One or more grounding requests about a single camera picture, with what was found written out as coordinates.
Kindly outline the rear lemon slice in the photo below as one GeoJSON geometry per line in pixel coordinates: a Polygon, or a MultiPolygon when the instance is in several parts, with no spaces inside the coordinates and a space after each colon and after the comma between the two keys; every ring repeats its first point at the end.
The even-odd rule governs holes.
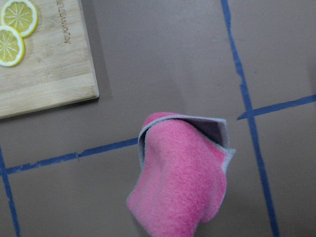
{"type": "Polygon", "coordinates": [[[0,10],[1,25],[14,28],[22,38],[29,37],[38,22],[38,10],[30,0],[8,0],[0,10]]]}

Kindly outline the lemon slice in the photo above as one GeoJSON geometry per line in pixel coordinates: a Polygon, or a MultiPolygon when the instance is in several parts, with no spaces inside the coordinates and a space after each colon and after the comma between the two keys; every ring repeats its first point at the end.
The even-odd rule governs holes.
{"type": "Polygon", "coordinates": [[[1,25],[14,28],[22,38],[29,37],[38,22],[38,10],[30,0],[8,0],[0,10],[1,25]]]}
{"type": "Polygon", "coordinates": [[[20,33],[13,27],[0,26],[0,65],[13,67],[18,65],[25,54],[25,44],[20,33]]]}

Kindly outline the bamboo cutting board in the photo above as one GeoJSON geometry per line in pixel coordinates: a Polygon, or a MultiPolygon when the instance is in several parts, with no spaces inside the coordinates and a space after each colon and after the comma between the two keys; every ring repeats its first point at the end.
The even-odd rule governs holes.
{"type": "Polygon", "coordinates": [[[99,97],[79,0],[36,0],[39,23],[23,60],[0,69],[0,116],[8,118],[99,97]]]}

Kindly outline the pink and grey cloth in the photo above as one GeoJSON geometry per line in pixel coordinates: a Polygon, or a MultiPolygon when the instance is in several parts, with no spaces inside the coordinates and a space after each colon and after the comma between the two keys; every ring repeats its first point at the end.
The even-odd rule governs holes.
{"type": "Polygon", "coordinates": [[[141,172],[128,209],[152,237],[192,237],[217,214],[234,153],[224,119],[149,115],[138,137],[141,172]]]}

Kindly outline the front lemon slice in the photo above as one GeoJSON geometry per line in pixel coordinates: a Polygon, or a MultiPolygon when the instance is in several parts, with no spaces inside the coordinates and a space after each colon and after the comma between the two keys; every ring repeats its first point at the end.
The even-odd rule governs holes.
{"type": "Polygon", "coordinates": [[[25,44],[20,33],[13,27],[0,26],[0,65],[13,67],[18,65],[25,54],[25,44]]]}

